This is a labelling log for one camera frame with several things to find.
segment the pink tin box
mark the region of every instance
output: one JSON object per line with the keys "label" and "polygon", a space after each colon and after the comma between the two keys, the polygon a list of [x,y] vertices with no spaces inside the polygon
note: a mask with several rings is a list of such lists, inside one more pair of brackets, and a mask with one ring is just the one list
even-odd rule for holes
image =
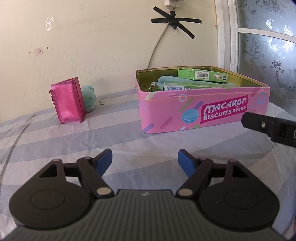
{"label": "pink tin box", "polygon": [[[178,76],[180,68],[228,74],[237,87],[147,92],[164,75]],[[136,88],[141,127],[147,133],[181,131],[240,121],[247,112],[265,114],[269,86],[238,73],[211,66],[182,66],[138,70]]]}

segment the beige wall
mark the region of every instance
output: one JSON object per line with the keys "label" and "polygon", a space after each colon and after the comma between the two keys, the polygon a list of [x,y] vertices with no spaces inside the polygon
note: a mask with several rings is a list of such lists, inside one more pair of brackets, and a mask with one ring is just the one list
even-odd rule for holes
{"label": "beige wall", "polygon": [[[0,0],[0,123],[53,107],[50,84],[78,76],[97,95],[131,89],[165,24],[164,0]],[[214,0],[185,0],[177,17],[196,36],[169,26],[151,67],[217,65]],[[47,17],[54,17],[46,31]],[[34,56],[42,47],[43,55]]]}

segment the ribbed gray surface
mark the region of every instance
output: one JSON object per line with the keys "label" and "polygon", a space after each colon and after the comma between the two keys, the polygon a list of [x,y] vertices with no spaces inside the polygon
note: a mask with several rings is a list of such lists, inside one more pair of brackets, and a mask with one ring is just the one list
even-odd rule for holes
{"label": "ribbed gray surface", "polygon": [[19,227],[5,241],[202,240],[283,241],[271,228],[235,233],[207,221],[189,200],[171,191],[121,190],[112,199],[98,200],[77,223],[53,231]]}

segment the white logo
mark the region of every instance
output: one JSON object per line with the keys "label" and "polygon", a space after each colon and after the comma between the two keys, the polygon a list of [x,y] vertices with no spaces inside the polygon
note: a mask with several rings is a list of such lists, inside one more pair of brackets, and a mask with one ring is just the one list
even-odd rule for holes
{"label": "white logo", "polygon": [[142,195],[143,197],[146,197],[146,196],[149,196],[150,193],[149,193],[149,192],[144,192],[144,193],[142,193],[141,195]]}

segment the printed ring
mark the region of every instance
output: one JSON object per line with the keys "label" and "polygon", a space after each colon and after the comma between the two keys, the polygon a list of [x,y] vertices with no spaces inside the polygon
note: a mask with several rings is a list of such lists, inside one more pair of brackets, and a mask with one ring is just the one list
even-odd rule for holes
{"label": "printed ring", "polygon": [[[263,100],[262,100],[262,101],[259,101],[259,97],[260,97],[260,95],[263,95]],[[257,97],[257,104],[263,104],[264,100],[265,100],[265,94],[264,94],[263,92],[261,92],[261,93],[258,95],[258,97]]]}
{"label": "printed ring", "polygon": [[185,94],[181,94],[181,95],[179,95],[179,101],[181,101],[181,102],[185,102],[187,100],[187,95],[185,95]]}

